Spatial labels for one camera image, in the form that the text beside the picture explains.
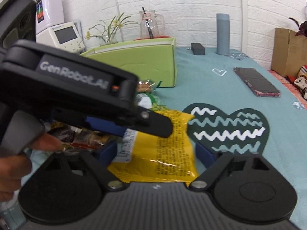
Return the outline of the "person's left hand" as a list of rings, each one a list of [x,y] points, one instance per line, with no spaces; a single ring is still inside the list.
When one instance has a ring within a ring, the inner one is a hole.
[[[39,151],[60,151],[62,150],[61,141],[57,138],[44,133],[30,145],[31,149]],[[21,179],[30,174],[32,163],[26,154],[17,156],[1,157],[1,202],[10,201],[14,197],[14,192],[21,188]]]

